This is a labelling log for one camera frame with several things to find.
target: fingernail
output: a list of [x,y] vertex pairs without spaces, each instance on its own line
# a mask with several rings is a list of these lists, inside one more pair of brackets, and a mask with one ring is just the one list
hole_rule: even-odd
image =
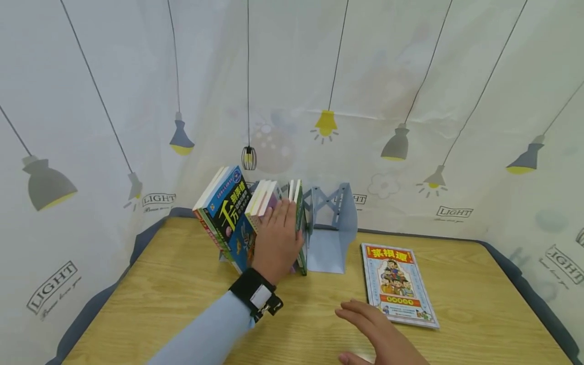
[[347,355],[345,355],[344,353],[339,355],[339,361],[343,364],[348,364],[349,363],[349,357]]

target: wood grain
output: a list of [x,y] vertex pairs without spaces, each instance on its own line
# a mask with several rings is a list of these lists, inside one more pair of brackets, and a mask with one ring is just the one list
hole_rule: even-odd
[[[372,360],[366,338],[334,314],[341,301],[366,300],[361,242],[414,250],[441,329],[398,328],[432,364],[570,363],[481,245],[359,233],[344,275],[283,280],[283,310],[261,320],[226,364],[334,364],[344,350]],[[145,363],[236,278],[199,222],[170,218],[64,363]]]

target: wrist strap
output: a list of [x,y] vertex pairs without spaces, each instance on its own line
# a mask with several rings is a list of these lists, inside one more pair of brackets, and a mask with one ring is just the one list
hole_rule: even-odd
[[275,315],[284,306],[282,300],[274,294],[276,286],[251,267],[241,274],[229,290],[251,310],[251,316],[256,322],[265,311]]

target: light blue sleeve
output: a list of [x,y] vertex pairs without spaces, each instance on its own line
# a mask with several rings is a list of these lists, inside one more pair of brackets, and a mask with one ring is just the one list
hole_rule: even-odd
[[221,365],[255,321],[249,308],[230,291],[166,344],[150,365]]

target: human hand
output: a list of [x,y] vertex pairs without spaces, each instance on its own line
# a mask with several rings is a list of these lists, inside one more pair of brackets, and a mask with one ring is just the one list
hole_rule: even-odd
[[[413,344],[377,308],[351,299],[335,310],[338,317],[357,327],[375,349],[376,365],[429,365]],[[343,352],[339,361],[345,365],[371,365],[352,352]]]
[[304,244],[302,231],[296,232],[296,203],[278,201],[268,208],[255,241],[252,268],[272,285],[277,285],[296,261]]

